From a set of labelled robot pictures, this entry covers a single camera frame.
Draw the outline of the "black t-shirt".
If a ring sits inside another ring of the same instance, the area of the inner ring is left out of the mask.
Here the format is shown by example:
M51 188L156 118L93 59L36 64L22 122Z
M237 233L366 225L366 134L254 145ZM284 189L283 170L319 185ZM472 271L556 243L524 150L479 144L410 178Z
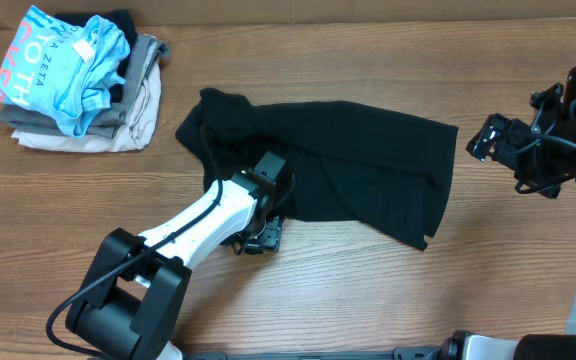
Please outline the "black t-shirt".
M291 194L278 208L301 221L360 221L425 250L450 195L458 129L347 101L253 105L200 92L175 132L204 167L204 183L283 158Z

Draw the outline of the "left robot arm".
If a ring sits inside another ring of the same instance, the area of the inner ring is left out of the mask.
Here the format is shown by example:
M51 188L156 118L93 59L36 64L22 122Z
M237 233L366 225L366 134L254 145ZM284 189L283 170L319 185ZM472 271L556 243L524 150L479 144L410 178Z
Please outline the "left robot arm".
M215 180L195 203L139 235L118 228L101 243L66 328L100 359L180 359L171 338L193 270L219 246L236 254L277 251L276 214L295 185L284 159L266 152L257 165Z

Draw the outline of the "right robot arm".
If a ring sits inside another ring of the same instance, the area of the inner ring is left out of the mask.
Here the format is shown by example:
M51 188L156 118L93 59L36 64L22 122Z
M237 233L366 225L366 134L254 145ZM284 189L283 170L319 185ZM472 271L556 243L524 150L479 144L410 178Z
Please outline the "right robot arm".
M531 123L490 115L466 150L513 171L519 194L559 195L563 183L576 184L576 66L564 84L532 93L536 113ZM576 360L576 291L561 335L529 334L505 340L456 331L429 353L431 359L569 359Z

